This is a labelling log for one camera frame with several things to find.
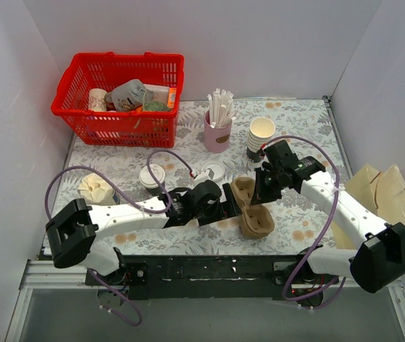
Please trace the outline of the white plastic cup lid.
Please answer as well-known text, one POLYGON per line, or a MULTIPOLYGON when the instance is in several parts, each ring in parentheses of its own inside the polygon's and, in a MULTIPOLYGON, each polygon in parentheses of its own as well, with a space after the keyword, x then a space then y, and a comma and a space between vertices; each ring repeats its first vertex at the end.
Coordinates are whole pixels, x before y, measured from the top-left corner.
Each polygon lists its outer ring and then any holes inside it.
POLYGON ((148 188, 153 189, 158 187, 158 183, 163 183, 165 181, 165 171, 164 169, 156 164, 151 164, 149 167, 144 166, 139 173, 139 180, 141 184, 148 188))

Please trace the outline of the pink straw holder cup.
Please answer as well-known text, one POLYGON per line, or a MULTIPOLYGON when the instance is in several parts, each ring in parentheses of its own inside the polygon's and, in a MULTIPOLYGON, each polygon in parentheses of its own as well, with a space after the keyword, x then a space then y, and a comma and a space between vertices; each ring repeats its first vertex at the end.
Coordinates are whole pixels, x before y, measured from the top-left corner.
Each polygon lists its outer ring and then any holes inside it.
POLYGON ((209 125, 209 112, 204 116, 204 146, 209 152, 221 153, 230 144, 232 123, 223 128, 212 128, 209 125))

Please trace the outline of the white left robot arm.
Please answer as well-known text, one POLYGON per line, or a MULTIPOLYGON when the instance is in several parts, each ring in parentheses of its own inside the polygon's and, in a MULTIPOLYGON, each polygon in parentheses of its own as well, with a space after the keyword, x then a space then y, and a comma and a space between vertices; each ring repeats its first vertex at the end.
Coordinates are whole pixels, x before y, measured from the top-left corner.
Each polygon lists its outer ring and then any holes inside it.
POLYGON ((46 235, 55 268, 84 266, 117 285, 125 279, 127 266, 120 250, 106 242, 108 237, 180 227, 192 220, 204 226, 239 215, 230 185, 206 180, 193 189, 178 188, 137 206, 88 205, 84 199, 75 199, 49 220, 46 235))

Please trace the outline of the brown cardboard cup carrier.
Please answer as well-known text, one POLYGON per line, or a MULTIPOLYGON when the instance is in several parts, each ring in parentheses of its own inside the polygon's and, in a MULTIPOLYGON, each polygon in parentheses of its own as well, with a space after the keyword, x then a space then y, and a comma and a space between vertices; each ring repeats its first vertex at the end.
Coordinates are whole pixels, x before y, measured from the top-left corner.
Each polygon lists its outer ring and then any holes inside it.
POLYGON ((248 239, 261 239, 275 229, 270 211, 262 204, 252 205, 255 180, 250 177, 236 177, 231 182, 231 191, 241 210, 239 219, 241 231, 248 239))

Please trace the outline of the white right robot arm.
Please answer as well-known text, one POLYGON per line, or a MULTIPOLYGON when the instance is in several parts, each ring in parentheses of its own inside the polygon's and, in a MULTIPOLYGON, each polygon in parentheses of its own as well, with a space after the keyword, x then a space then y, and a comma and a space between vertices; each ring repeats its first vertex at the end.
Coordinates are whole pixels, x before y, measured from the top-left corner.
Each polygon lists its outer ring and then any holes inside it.
POLYGON ((318 241, 307 249, 288 275, 288 289, 296 277, 305 283, 329 274, 354 279, 365 291, 376 293, 405 275, 405 225, 390 224, 361 205, 341 188, 340 176, 331 175, 313 157, 298 158, 285 140, 263 144, 265 157, 256 168, 251 203, 264 204, 282 197, 284 189, 295 190, 327 214, 352 240, 353 250, 323 247, 318 241))

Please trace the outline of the black single paper cup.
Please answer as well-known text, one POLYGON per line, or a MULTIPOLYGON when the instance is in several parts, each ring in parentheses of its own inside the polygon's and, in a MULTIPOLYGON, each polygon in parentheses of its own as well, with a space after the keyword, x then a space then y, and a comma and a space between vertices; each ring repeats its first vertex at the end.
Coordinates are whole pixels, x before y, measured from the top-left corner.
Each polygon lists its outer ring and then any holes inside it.
POLYGON ((165 191, 165 183, 163 182, 161 185, 155 185, 154 187, 145 186, 146 191, 151 194, 151 196, 160 196, 165 191))

